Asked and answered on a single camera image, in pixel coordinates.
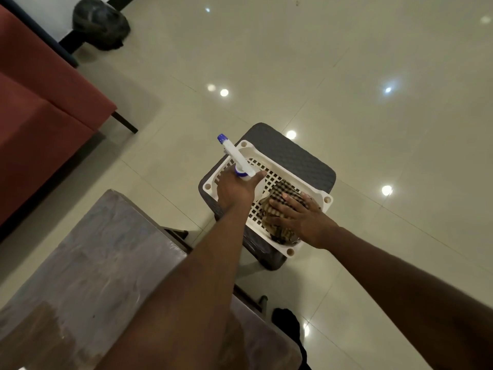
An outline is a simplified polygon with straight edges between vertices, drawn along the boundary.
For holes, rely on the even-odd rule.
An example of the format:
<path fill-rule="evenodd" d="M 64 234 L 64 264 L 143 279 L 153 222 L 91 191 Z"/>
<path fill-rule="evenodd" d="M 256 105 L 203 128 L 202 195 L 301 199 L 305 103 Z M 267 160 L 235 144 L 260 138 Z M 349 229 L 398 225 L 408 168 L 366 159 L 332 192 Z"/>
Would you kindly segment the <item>person's left hand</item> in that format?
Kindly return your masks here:
<path fill-rule="evenodd" d="M 217 183 L 218 204 L 223 214 L 230 210 L 248 214 L 255 199 L 255 189 L 249 187 L 249 181 L 236 176 L 235 165 L 225 169 Z"/>

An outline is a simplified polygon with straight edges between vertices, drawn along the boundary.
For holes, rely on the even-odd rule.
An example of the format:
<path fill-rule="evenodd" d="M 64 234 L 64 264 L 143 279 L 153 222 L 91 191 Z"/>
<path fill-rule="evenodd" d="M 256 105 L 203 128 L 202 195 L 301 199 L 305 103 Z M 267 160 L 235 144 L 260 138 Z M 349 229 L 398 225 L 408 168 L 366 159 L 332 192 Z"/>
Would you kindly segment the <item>black metal table frame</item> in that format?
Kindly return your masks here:
<path fill-rule="evenodd" d="M 177 244 L 177 246 L 187 255 L 193 251 L 193 248 L 184 241 L 189 235 L 188 231 L 170 229 L 166 227 L 162 227 L 161 230 L 167 236 L 169 235 L 172 241 Z M 262 295 L 258 300 L 254 300 L 238 285 L 234 286 L 233 295 L 259 316 L 263 318 L 267 317 L 268 297 L 266 295 Z"/>

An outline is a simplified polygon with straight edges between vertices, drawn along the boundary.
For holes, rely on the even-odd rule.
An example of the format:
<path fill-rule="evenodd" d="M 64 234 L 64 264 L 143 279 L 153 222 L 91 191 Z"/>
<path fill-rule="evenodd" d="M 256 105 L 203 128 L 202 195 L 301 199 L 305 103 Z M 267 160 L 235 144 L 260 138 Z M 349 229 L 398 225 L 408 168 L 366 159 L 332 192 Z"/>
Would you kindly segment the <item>person's right forearm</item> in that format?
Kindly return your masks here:
<path fill-rule="evenodd" d="M 493 370 L 493 309 L 342 227 L 315 232 L 433 370 Z"/>

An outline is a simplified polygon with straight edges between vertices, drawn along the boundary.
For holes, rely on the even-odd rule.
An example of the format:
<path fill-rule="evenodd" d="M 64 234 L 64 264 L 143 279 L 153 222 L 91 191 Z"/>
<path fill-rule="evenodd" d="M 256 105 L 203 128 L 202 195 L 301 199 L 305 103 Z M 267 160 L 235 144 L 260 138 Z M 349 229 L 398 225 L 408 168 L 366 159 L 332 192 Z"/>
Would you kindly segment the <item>dark grey plastic stool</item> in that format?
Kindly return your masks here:
<path fill-rule="evenodd" d="M 280 164 L 281 167 L 296 174 L 312 187 L 330 194 L 336 182 L 336 173 L 324 162 L 271 126 L 264 123 L 255 124 L 241 140 L 251 142 L 257 150 Z M 276 249 L 262 245 L 260 237 L 249 230 L 246 225 L 243 246 L 268 271 L 278 270 L 288 259 Z"/>

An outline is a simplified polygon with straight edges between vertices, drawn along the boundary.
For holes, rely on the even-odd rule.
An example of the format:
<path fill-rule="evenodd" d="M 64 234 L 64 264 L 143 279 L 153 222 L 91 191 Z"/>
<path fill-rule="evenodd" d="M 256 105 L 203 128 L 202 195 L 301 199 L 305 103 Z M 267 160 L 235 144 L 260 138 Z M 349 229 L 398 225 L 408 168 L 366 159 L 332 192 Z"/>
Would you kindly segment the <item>person's right hand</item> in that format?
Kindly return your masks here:
<path fill-rule="evenodd" d="M 274 226 L 289 228 L 304 242 L 328 251 L 340 245 L 340 227 L 320 207 L 306 207 L 287 193 L 283 193 L 284 205 L 299 212 L 298 217 L 267 215 L 266 221 Z"/>

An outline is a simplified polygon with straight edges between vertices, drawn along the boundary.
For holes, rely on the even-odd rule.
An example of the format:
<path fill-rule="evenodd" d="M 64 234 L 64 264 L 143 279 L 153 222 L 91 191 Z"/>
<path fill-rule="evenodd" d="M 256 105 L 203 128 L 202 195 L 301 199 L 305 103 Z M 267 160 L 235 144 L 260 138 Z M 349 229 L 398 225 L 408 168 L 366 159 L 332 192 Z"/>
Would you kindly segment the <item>black garbage bag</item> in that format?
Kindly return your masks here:
<path fill-rule="evenodd" d="M 80 0 L 72 12 L 72 29 L 100 51 L 118 50 L 131 33 L 127 18 L 102 0 Z"/>

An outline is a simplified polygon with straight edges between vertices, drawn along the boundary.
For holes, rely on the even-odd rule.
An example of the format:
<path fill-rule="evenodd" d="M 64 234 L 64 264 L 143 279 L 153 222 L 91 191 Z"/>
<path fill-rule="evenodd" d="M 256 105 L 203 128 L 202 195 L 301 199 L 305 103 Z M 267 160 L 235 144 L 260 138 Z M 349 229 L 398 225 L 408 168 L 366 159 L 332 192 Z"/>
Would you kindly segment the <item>red fabric sofa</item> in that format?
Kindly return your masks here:
<path fill-rule="evenodd" d="M 0 226 L 117 106 L 0 5 Z"/>

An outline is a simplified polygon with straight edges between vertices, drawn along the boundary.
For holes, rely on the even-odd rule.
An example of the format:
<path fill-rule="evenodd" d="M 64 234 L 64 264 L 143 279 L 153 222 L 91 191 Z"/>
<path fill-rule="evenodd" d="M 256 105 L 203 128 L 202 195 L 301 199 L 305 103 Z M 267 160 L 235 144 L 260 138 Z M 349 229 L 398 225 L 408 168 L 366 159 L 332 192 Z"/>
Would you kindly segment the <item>white perforated plastic basket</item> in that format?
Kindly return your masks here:
<path fill-rule="evenodd" d="M 255 189 L 255 199 L 251 206 L 249 217 L 246 222 L 248 229 L 252 230 L 254 234 L 260 237 L 260 243 L 262 245 L 267 245 L 268 248 L 276 249 L 286 258 L 294 257 L 298 253 L 298 251 L 305 245 L 305 242 L 303 242 L 302 240 L 298 240 L 297 243 L 293 243 L 290 245 L 281 245 L 274 242 L 271 239 L 269 232 L 262 225 L 262 220 L 258 215 L 258 211 L 260 208 L 259 201 L 266 198 L 271 188 L 278 181 L 281 180 L 286 180 L 287 182 L 289 182 L 292 186 L 295 187 L 296 191 L 310 195 L 321 207 L 322 212 L 324 212 L 325 214 L 333 203 L 332 196 L 327 192 L 312 187 L 296 174 L 293 174 L 284 167 L 281 167 L 280 164 L 276 163 L 271 158 L 267 157 L 259 150 L 257 150 L 251 142 L 247 140 L 241 140 L 237 145 L 237 148 L 240 150 L 242 155 L 250 162 L 251 165 L 257 166 L 267 173 L 264 186 L 261 187 L 259 185 Z M 220 162 L 218 167 L 213 168 L 212 174 L 208 178 L 205 178 L 205 181 L 199 185 L 199 191 L 201 193 L 204 193 L 207 198 L 213 199 L 214 203 L 216 203 L 218 199 L 217 180 L 219 178 L 219 175 L 229 166 L 234 165 L 231 157 L 225 152 L 224 154 L 226 156 L 225 160 L 223 162 Z"/>

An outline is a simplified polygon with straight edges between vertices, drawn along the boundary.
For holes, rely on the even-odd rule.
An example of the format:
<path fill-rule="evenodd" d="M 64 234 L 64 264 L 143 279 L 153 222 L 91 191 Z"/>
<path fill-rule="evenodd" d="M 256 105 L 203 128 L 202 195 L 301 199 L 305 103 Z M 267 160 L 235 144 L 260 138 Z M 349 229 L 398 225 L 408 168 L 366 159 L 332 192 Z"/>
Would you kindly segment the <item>person's left forearm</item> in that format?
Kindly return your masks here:
<path fill-rule="evenodd" d="M 146 299 L 95 370 L 214 370 L 251 203 L 236 200 Z"/>

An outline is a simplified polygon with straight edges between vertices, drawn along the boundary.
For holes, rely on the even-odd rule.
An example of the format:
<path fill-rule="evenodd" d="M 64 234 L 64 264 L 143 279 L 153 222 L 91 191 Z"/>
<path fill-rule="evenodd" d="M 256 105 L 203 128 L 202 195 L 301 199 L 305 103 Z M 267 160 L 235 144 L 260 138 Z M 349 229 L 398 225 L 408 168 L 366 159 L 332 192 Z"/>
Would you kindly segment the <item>white spray bottle blue nozzle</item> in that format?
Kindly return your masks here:
<path fill-rule="evenodd" d="M 219 143 L 223 146 L 224 152 L 231 157 L 235 165 L 235 174 L 238 178 L 244 181 L 249 181 L 256 176 L 262 169 L 253 166 L 242 155 L 237 146 L 232 143 L 224 134 L 217 137 Z"/>

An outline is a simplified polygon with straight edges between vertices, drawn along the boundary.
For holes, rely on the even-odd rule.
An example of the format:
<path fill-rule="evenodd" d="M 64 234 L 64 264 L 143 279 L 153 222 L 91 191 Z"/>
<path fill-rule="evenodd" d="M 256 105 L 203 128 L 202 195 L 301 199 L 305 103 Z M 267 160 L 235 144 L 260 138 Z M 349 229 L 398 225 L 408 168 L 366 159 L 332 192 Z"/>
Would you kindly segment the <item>brown checkered cloth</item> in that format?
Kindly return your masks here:
<path fill-rule="evenodd" d="M 301 193 L 296 191 L 295 187 L 292 186 L 289 182 L 287 182 L 286 180 L 281 180 L 281 181 L 278 181 L 270 190 L 268 196 L 262 200 L 259 201 L 259 211 L 258 211 L 258 215 L 259 217 L 261 218 L 262 220 L 262 225 L 266 228 L 266 230 L 269 232 L 270 234 L 270 229 L 271 227 L 273 227 L 274 225 L 271 225 L 269 224 L 267 221 L 266 221 L 266 217 L 267 215 L 269 214 L 268 213 L 268 210 L 269 210 L 269 199 L 274 199 L 276 201 L 279 201 L 283 204 L 285 204 L 285 201 L 282 199 L 282 195 L 283 193 L 287 193 L 289 196 L 293 197 L 294 199 L 296 199 L 298 202 L 300 202 L 301 204 L 303 204 L 303 199 L 301 197 Z M 293 243 L 279 243 L 281 245 L 290 245 L 290 244 L 293 244 Z"/>

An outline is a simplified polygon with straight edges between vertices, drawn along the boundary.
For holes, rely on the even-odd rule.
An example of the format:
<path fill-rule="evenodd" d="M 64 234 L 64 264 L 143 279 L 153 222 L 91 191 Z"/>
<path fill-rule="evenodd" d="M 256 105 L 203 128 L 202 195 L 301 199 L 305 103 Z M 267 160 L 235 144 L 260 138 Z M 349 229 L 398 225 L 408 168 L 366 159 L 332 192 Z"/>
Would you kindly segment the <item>person's black trouser leg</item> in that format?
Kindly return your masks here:
<path fill-rule="evenodd" d="M 277 307 L 272 312 L 271 321 L 299 346 L 302 362 L 298 370 L 311 370 L 307 363 L 307 352 L 301 342 L 301 326 L 294 313 L 287 308 Z"/>

